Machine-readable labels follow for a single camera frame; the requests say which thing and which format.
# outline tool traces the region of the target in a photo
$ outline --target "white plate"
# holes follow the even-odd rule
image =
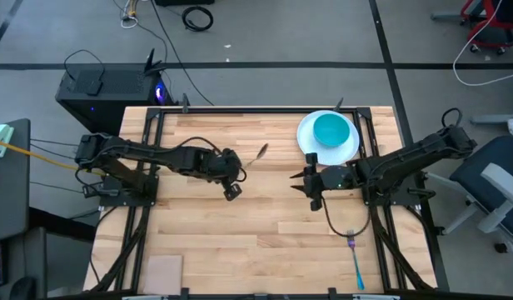
[[[335,114],[346,120],[351,134],[341,146],[327,147],[321,145],[314,137],[314,122],[323,114]],[[317,153],[317,161],[322,165],[340,165],[352,159],[358,151],[360,138],[355,125],[344,115],[338,112],[321,110],[304,117],[297,128],[297,143],[303,153]]]

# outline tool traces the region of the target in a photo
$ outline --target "wooden tabletop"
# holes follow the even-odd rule
[[[146,110],[146,107],[126,110],[122,138],[141,141]],[[371,107],[371,112],[381,155],[400,148],[392,107]],[[252,160],[264,143],[269,143],[269,148],[263,159],[247,169],[247,180],[240,184],[243,193],[232,202],[223,197],[221,185],[183,177],[165,167],[159,171],[157,205],[149,218],[139,292],[145,283],[149,257],[166,254],[183,256],[182,286],[190,288],[190,293],[327,293],[331,287],[339,293],[360,292],[346,239],[330,231],[323,209],[312,212],[310,199],[290,188],[292,184],[302,183],[301,178],[289,177],[305,166],[304,155],[296,142],[297,125],[304,116],[291,113],[166,116],[163,147],[201,136],[219,148],[234,149],[243,162]],[[189,145],[207,147],[199,142]],[[126,163],[130,168],[136,166],[134,162]],[[325,195],[331,220],[338,230],[362,227],[367,209],[360,190],[332,191]],[[100,277],[120,253],[127,210],[126,207],[116,209],[97,230],[92,259]],[[421,224],[403,207],[393,207],[392,212],[401,251],[423,280],[435,286]],[[363,292],[382,293],[371,225],[356,238],[356,245],[366,286]],[[393,261],[388,251],[386,255],[392,287],[396,288]],[[130,285],[133,262],[131,257],[124,287]],[[89,269],[85,289],[95,283]]]

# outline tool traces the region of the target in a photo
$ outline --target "white cable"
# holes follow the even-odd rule
[[[460,56],[462,56],[462,53],[467,49],[467,47],[470,45],[471,42],[473,42],[473,40],[475,40],[476,36],[479,35],[479,33],[481,33],[484,28],[488,27],[488,25],[490,25],[490,22],[491,20],[493,20],[493,18],[496,17],[497,15],[497,11],[499,10],[499,8],[501,7],[501,3],[503,3],[503,0],[500,0],[499,1],[499,4],[497,4],[497,8],[496,10],[493,12],[493,16],[490,17],[490,19],[488,20],[488,22],[484,25],[483,28],[481,28],[481,30],[479,30],[477,33],[475,33],[475,35],[470,38],[470,40],[467,42],[467,44],[462,48],[462,51],[460,51],[460,53],[458,54],[458,56],[455,58],[455,61],[453,62],[453,72],[455,73],[455,76],[456,76],[456,79],[458,79],[459,82],[461,82],[462,84],[465,84],[466,86],[468,87],[481,87],[481,86],[485,86],[486,84],[490,84],[490,83],[497,83],[501,80],[505,80],[505,79],[508,79],[508,78],[513,78],[513,74],[511,75],[508,75],[508,76],[504,76],[504,77],[501,77],[501,78],[497,78],[497,79],[494,79],[494,80],[490,80],[489,82],[482,82],[482,83],[468,83],[468,82],[465,82],[463,81],[459,76],[458,76],[458,72],[456,72],[456,62],[458,62],[458,60],[460,59]]]
[[[136,25],[138,25],[138,18],[137,17],[133,17],[133,16],[129,16],[127,14],[127,9],[129,8],[129,4],[130,4],[131,0],[127,0],[127,3],[125,3],[125,8],[123,9],[123,14],[121,15],[121,22],[120,22],[120,26],[123,28],[123,29],[131,29],[131,28],[134,28]],[[123,25],[123,23],[125,22],[125,18],[126,19],[129,19],[129,20],[133,20],[134,21],[134,24],[131,25],[131,26],[125,26]]]
[[[120,25],[122,26],[123,29],[131,29],[131,28],[135,27],[136,25],[138,25],[138,18],[136,18],[136,17],[128,17],[128,18],[129,18],[129,20],[133,20],[134,24],[131,26],[125,26],[125,25],[123,25],[124,21],[122,20],[120,22]]]

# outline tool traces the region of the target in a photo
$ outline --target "teal bowl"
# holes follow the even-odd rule
[[[342,117],[333,113],[321,115],[314,122],[314,138],[327,147],[338,147],[346,142],[351,130]]]

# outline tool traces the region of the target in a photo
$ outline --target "black floor stripe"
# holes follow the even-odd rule
[[[70,63],[71,67],[81,67],[81,63]],[[162,63],[167,69],[180,69],[177,62]],[[452,70],[452,63],[394,62],[394,70]],[[187,69],[255,69],[255,68],[336,68],[387,70],[384,62],[185,62]],[[513,63],[459,63],[458,70],[513,70]],[[0,63],[0,70],[63,70],[62,63]]]
[[[80,67],[81,63],[68,66]],[[178,62],[160,63],[159,67],[180,69]],[[186,69],[237,69],[237,68],[357,68],[384,69],[382,62],[185,62]],[[0,70],[63,70],[62,63],[0,63]]]
[[[452,70],[452,63],[394,62],[395,70]],[[457,63],[458,70],[513,70],[513,63]]]
[[[399,83],[397,82],[395,66],[391,60],[390,49],[388,48],[386,35],[384,33],[384,28],[382,26],[379,8],[376,4],[376,0],[369,0],[369,3],[371,8],[371,14],[373,16],[373,21],[375,23],[376,35],[378,36],[379,44],[381,45],[382,58],[384,59],[384,63],[386,65],[386,72],[388,75],[388,81],[390,83],[391,93],[397,110],[397,120],[401,127],[401,134],[404,139],[405,145],[410,145],[414,141],[412,138],[410,124],[408,123],[408,117],[406,116],[405,104],[403,103],[401,90],[399,89]],[[432,215],[429,203],[426,202],[423,204],[423,206],[424,209],[421,210],[421,216],[427,221],[428,224],[430,224],[430,227],[425,228],[425,230],[428,230],[429,233],[432,234],[434,232],[434,225],[432,222]],[[431,251],[431,261],[433,264],[438,287],[442,290],[449,291],[449,283],[447,281],[446,270],[443,265],[440,246],[436,238],[432,239],[432,243],[429,244],[429,248]]]
[[[5,32],[8,29],[8,26],[10,25],[10,23],[16,16],[17,10],[22,5],[22,2],[23,2],[23,0],[14,1],[14,4],[12,5],[10,11],[8,11],[7,17],[5,17],[5,21],[3,21],[3,23],[1,24],[1,27],[0,27],[0,42],[1,42],[1,39],[3,38],[3,36],[5,35]]]

